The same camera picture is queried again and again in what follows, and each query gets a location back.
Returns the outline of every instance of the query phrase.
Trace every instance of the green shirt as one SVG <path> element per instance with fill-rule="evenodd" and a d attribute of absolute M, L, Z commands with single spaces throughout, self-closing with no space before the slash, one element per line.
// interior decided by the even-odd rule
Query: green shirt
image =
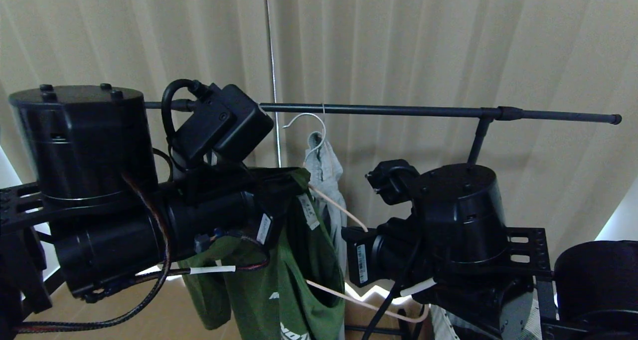
<path fill-rule="evenodd" d="M 310 174 L 291 172 L 306 189 Z M 207 251 L 181 261 L 181 267 L 258 263 L 264 257 L 255 245 L 224 236 Z M 292 201 L 271 262 L 253 272 L 184 276 L 194 306 L 206 329 L 230 320 L 231 308 L 245 340 L 333 340 L 344 317 L 344 301 L 311 288 L 305 279 L 344 292 L 343 274 L 323 222 L 307 220 L 302 202 Z"/>

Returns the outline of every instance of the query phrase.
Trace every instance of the bolt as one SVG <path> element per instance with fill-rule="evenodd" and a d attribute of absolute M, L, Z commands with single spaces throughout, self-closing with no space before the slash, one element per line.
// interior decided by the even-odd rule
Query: bolt
<path fill-rule="evenodd" d="M 57 95 L 55 94 L 55 92 L 42 92 L 42 101 L 44 102 L 50 102 L 50 103 L 55 103 L 57 102 Z"/>
<path fill-rule="evenodd" d="M 112 90 L 111 91 L 111 99 L 123 99 L 124 94 L 121 90 Z"/>

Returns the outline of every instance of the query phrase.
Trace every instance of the beige curtain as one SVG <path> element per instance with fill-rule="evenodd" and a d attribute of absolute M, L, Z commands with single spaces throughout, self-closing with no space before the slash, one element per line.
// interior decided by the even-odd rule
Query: beige curtain
<path fill-rule="evenodd" d="M 170 81 L 185 77 L 273 99 L 265 0 L 0 0 L 0 17 L 1 144 L 22 181 L 34 176 L 11 92 L 107 82 L 159 101 Z M 176 113 L 176 123 L 186 117 Z M 149 121 L 153 144 L 165 149 L 158 110 Z M 274 144 L 274 136 L 264 140 L 248 163 L 274 167 Z M 161 159 L 158 168 L 164 178 Z"/>
<path fill-rule="evenodd" d="M 268 0 L 279 102 L 515 106 L 622 113 L 620 126 L 494 122 L 479 164 L 499 178 L 507 223 L 547 228 L 555 256 L 593 240 L 638 174 L 636 0 Z M 407 215 L 364 174 L 467 159 L 476 120 L 326 115 L 341 190 L 368 224 Z M 301 165 L 309 118 L 284 131 Z"/>
<path fill-rule="evenodd" d="M 190 77 L 235 83 L 259 102 L 275 93 L 278 102 L 622 113 L 620 126 L 490 127 L 479 163 L 499 176 L 508 224 L 547 228 L 556 256 L 595 238 L 638 174 L 636 24 L 636 0 L 0 0 L 0 144 L 33 181 L 6 98 L 39 83 L 109 82 L 159 101 L 169 81 Z M 325 119 L 341 190 L 371 225 L 409 210 L 385 206 L 366 172 L 387 159 L 421 171 L 464 161 L 476 126 Z M 158 111 L 150 127 L 163 148 Z M 284 165 L 301 165 L 315 129 L 302 119 L 281 131 Z M 276 159 L 271 136 L 249 162 Z"/>

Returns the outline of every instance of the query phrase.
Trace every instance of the brown floor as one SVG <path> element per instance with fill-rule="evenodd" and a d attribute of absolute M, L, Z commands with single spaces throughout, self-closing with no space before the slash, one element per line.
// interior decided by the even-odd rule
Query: brown floor
<path fill-rule="evenodd" d="M 30 321 L 60 321 L 60 322 L 95 322 L 117 317 L 133 306 L 149 292 L 151 282 L 124 290 L 120 294 L 106 298 L 97 304 L 86 304 L 73 299 L 66 286 L 59 288 L 53 295 L 54 307 L 44 313 L 30 315 Z M 380 297 L 371 297 L 369 302 L 380 304 Z M 405 304 L 410 317 L 418 314 L 418 304 Z M 374 311 L 361 308 L 353 304 L 346 306 L 346 324 L 366 326 L 374 315 Z M 396 328 L 396 320 L 383 317 L 379 327 Z M 424 327 L 422 334 L 429 331 Z M 357 340 L 362 333 L 346 332 L 347 340 Z M 197 317 L 191 303 L 190 296 L 181 279 L 167 281 L 158 296 L 145 310 L 129 321 L 107 329 L 53 334 L 23 334 L 16 340 L 241 340 L 237 325 L 231 319 L 224 326 L 214 331 L 206 331 Z M 374 334 L 371 340 L 400 340 L 396 336 Z"/>

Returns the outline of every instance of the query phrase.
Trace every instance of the barcode label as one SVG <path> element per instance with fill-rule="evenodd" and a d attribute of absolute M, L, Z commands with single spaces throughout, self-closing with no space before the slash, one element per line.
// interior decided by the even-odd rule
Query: barcode label
<path fill-rule="evenodd" d="M 262 215 L 262 224 L 259 224 L 259 231 L 257 231 L 257 241 L 261 244 L 266 242 L 266 236 L 271 229 L 271 219 L 264 213 Z"/>
<path fill-rule="evenodd" d="M 357 246 L 357 259 L 359 262 L 359 283 L 367 281 L 367 263 L 365 262 L 365 244 Z"/>
<path fill-rule="evenodd" d="M 306 222 L 310 227 L 310 230 L 315 230 L 316 227 L 319 226 L 319 218 L 315 213 L 315 208 L 310 201 L 310 198 L 307 194 L 298 195 L 299 203 L 301 203 L 301 208 L 304 210 L 304 215 L 306 215 Z"/>

